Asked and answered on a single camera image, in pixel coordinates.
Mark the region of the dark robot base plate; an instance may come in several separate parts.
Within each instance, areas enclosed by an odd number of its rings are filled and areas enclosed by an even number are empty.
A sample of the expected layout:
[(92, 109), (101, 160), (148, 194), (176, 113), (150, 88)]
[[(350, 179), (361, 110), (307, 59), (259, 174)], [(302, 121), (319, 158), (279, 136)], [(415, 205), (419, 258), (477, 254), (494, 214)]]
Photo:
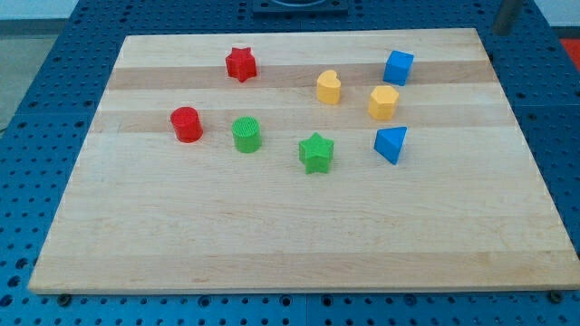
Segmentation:
[(347, 14), (349, 0), (251, 0), (253, 14)]

